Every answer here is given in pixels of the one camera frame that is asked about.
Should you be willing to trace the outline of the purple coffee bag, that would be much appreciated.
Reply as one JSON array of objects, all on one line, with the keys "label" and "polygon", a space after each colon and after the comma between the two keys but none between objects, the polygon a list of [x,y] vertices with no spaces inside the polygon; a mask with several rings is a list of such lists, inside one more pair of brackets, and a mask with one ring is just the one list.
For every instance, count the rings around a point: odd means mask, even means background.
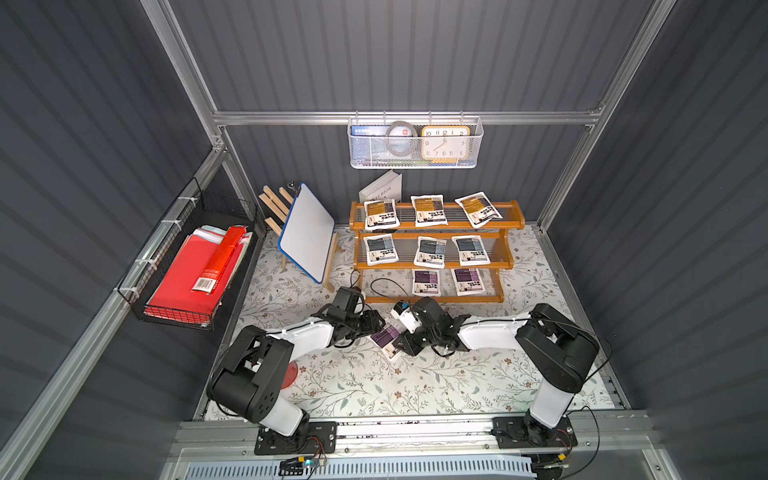
[{"label": "purple coffee bag", "polygon": [[458,296],[478,295],[486,292],[485,285],[476,268],[456,268],[451,270]]},{"label": "purple coffee bag", "polygon": [[395,362],[402,356],[402,350],[395,345],[400,335],[401,332],[395,326],[387,323],[382,330],[373,333],[368,339],[381,350],[388,361]]}]

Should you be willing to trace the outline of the blue coffee bag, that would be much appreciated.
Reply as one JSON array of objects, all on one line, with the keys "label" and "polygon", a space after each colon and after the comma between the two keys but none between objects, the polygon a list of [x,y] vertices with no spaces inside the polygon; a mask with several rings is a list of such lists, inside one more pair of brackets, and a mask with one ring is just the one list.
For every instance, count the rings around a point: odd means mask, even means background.
[{"label": "blue coffee bag", "polygon": [[419,236],[414,265],[429,269],[443,269],[445,267],[446,245],[445,239]]},{"label": "blue coffee bag", "polygon": [[395,248],[391,234],[366,236],[366,263],[368,266],[395,263],[399,261],[399,255]]},{"label": "blue coffee bag", "polygon": [[479,235],[454,236],[452,241],[458,252],[462,267],[488,265],[491,263],[483,239]]}]

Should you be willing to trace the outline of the yellow coffee bag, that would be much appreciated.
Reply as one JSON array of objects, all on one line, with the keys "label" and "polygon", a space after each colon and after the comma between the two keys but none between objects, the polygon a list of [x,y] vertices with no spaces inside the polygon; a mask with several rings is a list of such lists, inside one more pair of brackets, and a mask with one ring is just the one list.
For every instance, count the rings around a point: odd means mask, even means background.
[{"label": "yellow coffee bag", "polygon": [[417,228],[447,225],[448,219],[442,195],[412,196],[414,225]]},{"label": "yellow coffee bag", "polygon": [[484,192],[466,195],[455,200],[465,213],[468,222],[475,229],[480,229],[492,220],[502,219],[502,215]]},{"label": "yellow coffee bag", "polygon": [[400,226],[396,202],[393,199],[370,200],[364,203],[367,231],[392,230]]}]

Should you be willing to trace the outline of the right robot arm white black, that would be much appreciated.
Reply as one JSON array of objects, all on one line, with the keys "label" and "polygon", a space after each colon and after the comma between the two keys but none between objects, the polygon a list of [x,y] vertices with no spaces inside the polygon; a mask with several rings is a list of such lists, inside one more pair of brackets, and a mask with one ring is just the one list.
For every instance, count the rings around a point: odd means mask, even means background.
[{"label": "right robot arm white black", "polygon": [[452,316],[436,299],[399,301],[392,314],[406,331],[395,347],[415,357],[430,348],[441,357],[483,349],[525,353],[542,377],[525,417],[528,431],[554,433],[574,396],[590,377],[598,339],[547,303],[518,316]]}]

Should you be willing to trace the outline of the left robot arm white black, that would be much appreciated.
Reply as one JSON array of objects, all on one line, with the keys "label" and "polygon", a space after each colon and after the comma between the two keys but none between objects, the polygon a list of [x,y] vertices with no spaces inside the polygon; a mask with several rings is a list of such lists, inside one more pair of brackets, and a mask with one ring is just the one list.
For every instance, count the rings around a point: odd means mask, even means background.
[{"label": "left robot arm white black", "polygon": [[278,435],[302,436],[308,413],[280,395],[289,364],[384,327],[384,318],[366,305],[359,288],[342,287],[331,303],[296,325],[273,331],[243,328],[213,368],[206,395],[225,412]]}]

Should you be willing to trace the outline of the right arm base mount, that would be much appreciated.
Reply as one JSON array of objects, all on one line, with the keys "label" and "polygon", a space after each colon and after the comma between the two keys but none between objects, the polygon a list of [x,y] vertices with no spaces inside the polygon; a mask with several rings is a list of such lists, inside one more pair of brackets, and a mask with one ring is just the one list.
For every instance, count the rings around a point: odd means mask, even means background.
[{"label": "right arm base mount", "polygon": [[493,417],[490,435],[496,439],[500,449],[562,447],[570,450],[578,445],[572,423],[566,415],[558,418],[555,427],[544,425],[530,413]]}]

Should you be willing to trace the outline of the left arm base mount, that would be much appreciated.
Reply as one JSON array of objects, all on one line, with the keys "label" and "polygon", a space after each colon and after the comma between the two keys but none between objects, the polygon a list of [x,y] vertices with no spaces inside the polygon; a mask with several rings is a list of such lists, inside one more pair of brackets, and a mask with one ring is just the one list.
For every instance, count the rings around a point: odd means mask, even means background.
[{"label": "left arm base mount", "polygon": [[300,423],[298,429],[289,436],[274,429],[260,427],[254,454],[268,455],[310,455],[330,454],[336,449],[338,423],[333,421],[308,421]]}]

